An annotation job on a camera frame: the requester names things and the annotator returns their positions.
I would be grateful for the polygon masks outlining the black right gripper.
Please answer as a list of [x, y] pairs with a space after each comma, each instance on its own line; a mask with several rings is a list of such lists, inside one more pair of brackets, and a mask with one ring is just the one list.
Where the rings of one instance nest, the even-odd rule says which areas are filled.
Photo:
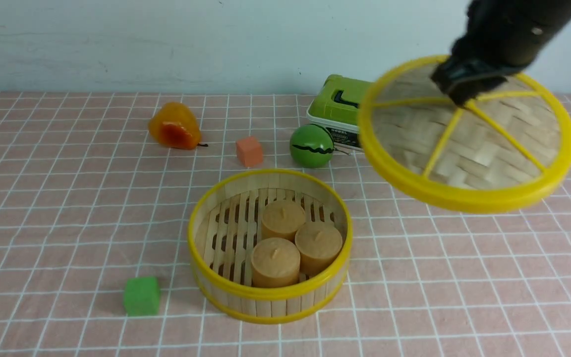
[[492, 91], [530, 66], [549, 41], [552, 0], [474, 0], [466, 32], [431, 81], [456, 106]]

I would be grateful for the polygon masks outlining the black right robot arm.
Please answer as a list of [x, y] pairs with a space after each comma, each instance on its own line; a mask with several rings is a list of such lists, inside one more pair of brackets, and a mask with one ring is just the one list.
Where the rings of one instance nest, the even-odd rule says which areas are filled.
[[571, 0], [473, 0], [466, 32], [431, 81], [462, 108], [526, 70], [571, 21]]

